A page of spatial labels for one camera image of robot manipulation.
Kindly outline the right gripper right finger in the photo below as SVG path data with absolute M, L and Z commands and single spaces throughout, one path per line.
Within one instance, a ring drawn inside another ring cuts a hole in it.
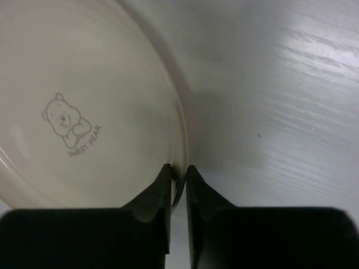
M 332 207 L 239 207 L 186 172 L 192 268 L 357 268 L 358 229 Z

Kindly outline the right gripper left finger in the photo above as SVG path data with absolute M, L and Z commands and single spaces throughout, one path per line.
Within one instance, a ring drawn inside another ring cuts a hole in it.
M 2 268 L 163 268 L 172 168 L 117 208 L 11 210 L 1 217 Z

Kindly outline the cream plate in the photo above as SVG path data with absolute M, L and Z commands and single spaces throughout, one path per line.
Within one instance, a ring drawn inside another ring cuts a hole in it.
M 1 2 L 1 200 L 123 206 L 187 167 L 181 103 L 117 1 Z

